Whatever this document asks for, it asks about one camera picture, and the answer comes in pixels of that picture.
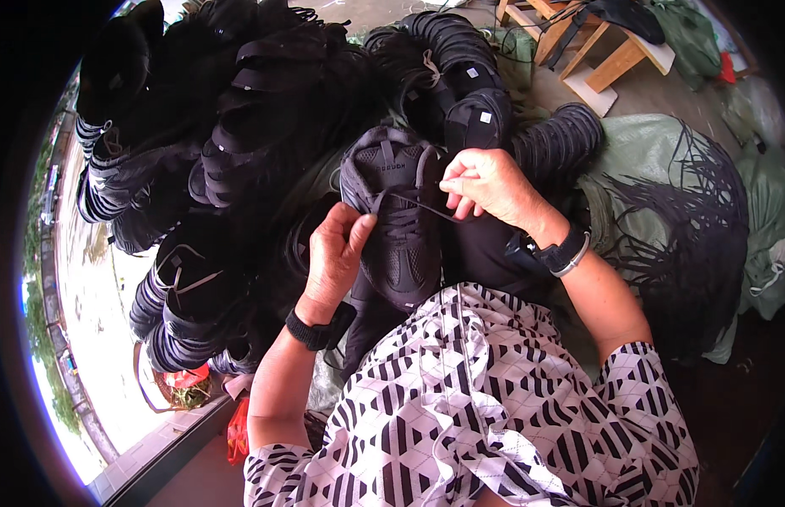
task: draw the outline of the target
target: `tag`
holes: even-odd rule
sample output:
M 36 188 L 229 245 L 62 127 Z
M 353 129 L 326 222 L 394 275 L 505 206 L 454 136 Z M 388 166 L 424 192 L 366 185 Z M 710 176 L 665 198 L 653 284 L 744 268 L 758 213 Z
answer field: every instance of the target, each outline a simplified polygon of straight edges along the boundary
M 113 90 L 114 88 L 121 87 L 123 85 L 123 77 L 119 76 L 118 74 L 114 76 L 113 79 L 108 83 L 108 89 Z

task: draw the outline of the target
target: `red plastic bag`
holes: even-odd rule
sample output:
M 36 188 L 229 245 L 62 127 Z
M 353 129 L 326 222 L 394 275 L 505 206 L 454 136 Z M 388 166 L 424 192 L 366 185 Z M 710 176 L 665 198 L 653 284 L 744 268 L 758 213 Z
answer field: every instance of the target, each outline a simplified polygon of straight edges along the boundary
M 178 389 L 196 385 L 209 376 L 209 367 L 204 364 L 195 370 L 182 370 L 178 373 L 164 373 L 164 383 Z
M 720 71 L 720 75 L 716 76 L 716 79 L 721 79 L 726 83 L 730 83 L 731 85 L 736 83 L 736 75 L 733 73 L 733 62 L 731 60 L 731 55 L 727 51 L 723 51 L 720 53 L 720 58 L 722 60 L 722 70 Z
M 249 399 L 241 400 L 237 406 L 232 419 L 229 420 L 229 427 L 226 428 L 226 459 L 232 465 L 237 465 L 245 461 L 249 455 L 249 436 L 245 431 L 245 420 L 249 415 Z

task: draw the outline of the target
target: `brand logo on insole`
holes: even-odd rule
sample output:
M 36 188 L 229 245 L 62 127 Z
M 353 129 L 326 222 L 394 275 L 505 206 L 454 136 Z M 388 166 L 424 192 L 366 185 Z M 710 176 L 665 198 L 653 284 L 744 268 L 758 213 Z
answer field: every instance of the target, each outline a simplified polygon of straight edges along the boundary
M 379 170 L 404 169 L 404 167 L 406 167 L 404 164 L 390 164 L 389 166 L 379 167 Z

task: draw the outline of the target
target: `black and white patterned shirt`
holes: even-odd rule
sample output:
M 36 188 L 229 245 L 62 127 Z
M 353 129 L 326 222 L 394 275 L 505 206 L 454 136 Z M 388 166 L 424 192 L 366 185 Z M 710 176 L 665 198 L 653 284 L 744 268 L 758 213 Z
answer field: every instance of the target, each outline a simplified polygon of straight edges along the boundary
M 635 342 L 593 384 L 548 309 L 463 283 L 384 337 L 316 454 L 245 462 L 256 505 L 690 505 L 698 461 L 660 358 Z

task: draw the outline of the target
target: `black wristband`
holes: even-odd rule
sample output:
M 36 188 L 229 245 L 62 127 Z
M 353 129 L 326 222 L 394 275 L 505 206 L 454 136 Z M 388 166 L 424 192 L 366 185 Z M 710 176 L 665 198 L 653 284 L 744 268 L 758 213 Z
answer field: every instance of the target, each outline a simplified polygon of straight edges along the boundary
M 581 252 L 585 243 L 587 243 L 585 233 L 579 228 L 570 226 L 567 238 L 564 238 L 560 245 L 550 245 L 544 250 L 537 249 L 534 251 L 534 257 L 547 266 L 554 276 L 560 277 L 566 273 L 565 269 Z
M 307 326 L 294 308 L 286 317 L 286 328 L 291 336 L 300 340 L 308 350 L 333 350 L 356 318 L 356 309 L 342 301 L 333 313 L 330 324 Z

